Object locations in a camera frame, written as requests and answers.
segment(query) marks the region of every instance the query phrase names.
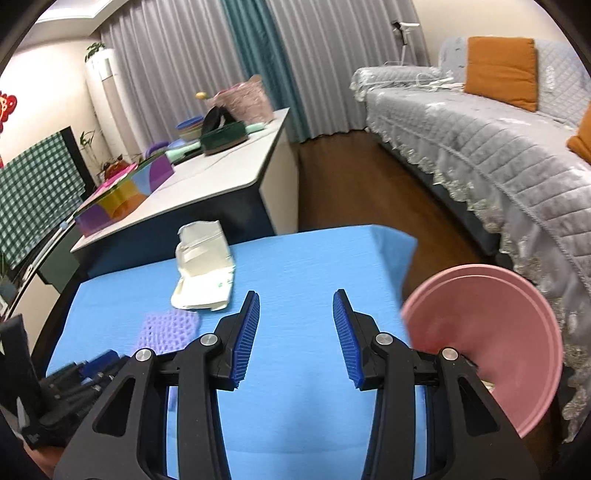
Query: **red decoration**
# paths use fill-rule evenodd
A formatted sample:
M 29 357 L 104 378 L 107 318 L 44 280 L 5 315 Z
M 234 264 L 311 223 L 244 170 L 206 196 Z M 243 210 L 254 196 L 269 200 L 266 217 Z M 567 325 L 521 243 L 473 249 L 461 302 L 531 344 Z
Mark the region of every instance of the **red decoration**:
M 13 113 L 16 107 L 17 98 L 14 95 L 0 92 L 0 134 L 4 131 L 4 122 L 8 120 L 8 115 Z

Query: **pink bowl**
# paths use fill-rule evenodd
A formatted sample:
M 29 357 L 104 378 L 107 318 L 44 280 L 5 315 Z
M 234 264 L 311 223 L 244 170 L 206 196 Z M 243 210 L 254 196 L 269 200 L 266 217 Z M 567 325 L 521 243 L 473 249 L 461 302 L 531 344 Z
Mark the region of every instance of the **pink bowl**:
M 431 277 L 402 309 L 413 348 L 451 346 L 495 384 L 493 396 L 523 438 L 558 388 L 563 348 L 550 305 L 512 271 L 463 265 Z

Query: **white desk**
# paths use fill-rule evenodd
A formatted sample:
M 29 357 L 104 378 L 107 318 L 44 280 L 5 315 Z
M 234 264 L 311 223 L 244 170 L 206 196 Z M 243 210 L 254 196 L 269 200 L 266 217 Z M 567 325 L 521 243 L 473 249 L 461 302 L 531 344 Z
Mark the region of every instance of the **white desk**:
M 287 134 L 289 109 L 247 142 L 200 155 L 123 220 L 83 237 L 72 253 L 91 277 L 174 258 L 178 229 L 220 220 L 230 244 L 298 229 L 298 170 Z

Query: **lace trim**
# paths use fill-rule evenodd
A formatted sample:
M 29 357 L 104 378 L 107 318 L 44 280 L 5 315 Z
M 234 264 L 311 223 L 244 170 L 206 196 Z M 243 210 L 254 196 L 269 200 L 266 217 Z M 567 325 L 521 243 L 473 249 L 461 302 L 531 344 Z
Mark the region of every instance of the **lace trim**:
M 563 334 L 564 364 L 574 370 L 574 375 L 569 378 L 567 384 L 569 387 L 575 388 L 576 393 L 562 410 L 563 418 L 569 422 L 568 436 L 564 442 L 572 442 L 586 418 L 586 415 L 582 414 L 588 408 L 589 401 L 591 401 L 591 396 L 584 387 L 587 380 L 591 377 L 591 358 L 584 346 L 575 345 L 568 341 L 568 336 L 576 328 L 579 314 L 572 313 L 566 318 L 563 299 L 561 297 L 549 296 L 549 282 L 551 282 L 549 273 L 544 272 L 539 257 L 536 255 L 527 257 L 523 253 L 522 247 L 527 244 L 527 237 L 523 237 L 519 241 L 511 238 L 500 206 L 495 205 L 488 199 L 475 198 L 474 188 L 470 182 L 464 183 L 461 180 L 448 179 L 437 168 L 437 164 L 433 160 L 427 157 L 421 157 L 416 150 L 405 145 L 401 137 L 392 139 L 389 135 L 379 131 L 375 125 L 370 125 L 367 130 L 379 134 L 382 140 L 390 143 L 393 148 L 397 149 L 408 163 L 417 166 L 425 173 L 432 174 L 433 184 L 443 185 L 453 200 L 466 203 L 468 210 L 474 212 L 487 232 L 500 233 L 501 246 L 499 251 L 509 255 L 513 261 L 514 271 L 533 282 L 548 300 L 556 316 L 560 331 Z
M 355 97 L 355 100 L 357 100 L 360 103 L 363 103 L 365 101 L 365 98 L 367 97 L 367 91 L 365 91 L 360 84 L 358 84 L 357 82 L 351 82 L 349 88 L 353 91 L 353 96 Z

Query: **gray curtain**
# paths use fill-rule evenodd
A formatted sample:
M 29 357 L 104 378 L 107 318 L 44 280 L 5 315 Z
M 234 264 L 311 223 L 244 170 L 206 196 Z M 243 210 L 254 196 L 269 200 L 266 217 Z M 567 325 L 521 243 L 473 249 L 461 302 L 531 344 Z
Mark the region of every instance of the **gray curtain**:
M 412 0 L 267 0 L 283 37 L 312 137 L 365 127 L 349 85 L 355 70 L 400 59 L 391 20 L 417 21 Z M 421 33 L 412 58 L 424 64 Z
M 206 113 L 195 93 L 213 95 L 244 80 L 218 0 L 132 1 L 100 33 L 117 52 L 152 142 L 178 138 L 177 124 Z

